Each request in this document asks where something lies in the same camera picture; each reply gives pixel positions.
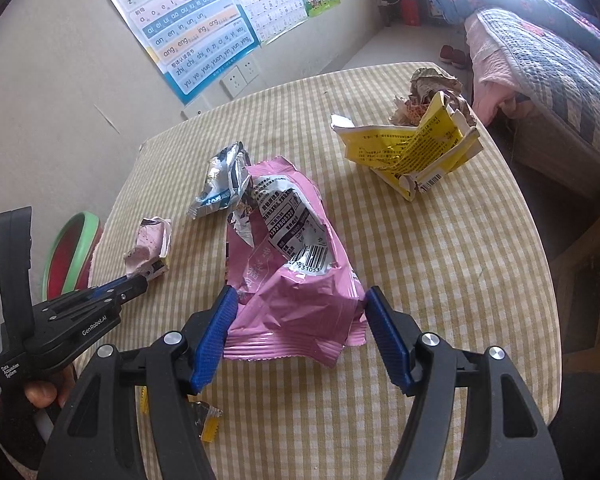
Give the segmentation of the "person's left hand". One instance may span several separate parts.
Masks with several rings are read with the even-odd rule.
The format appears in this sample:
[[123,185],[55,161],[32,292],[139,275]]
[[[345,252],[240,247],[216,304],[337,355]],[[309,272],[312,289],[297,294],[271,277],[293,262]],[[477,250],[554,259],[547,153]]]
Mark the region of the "person's left hand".
[[75,384],[76,372],[74,366],[69,365],[52,382],[44,382],[44,380],[29,382],[23,387],[23,392],[27,400],[36,408],[47,408],[54,403],[62,408]]

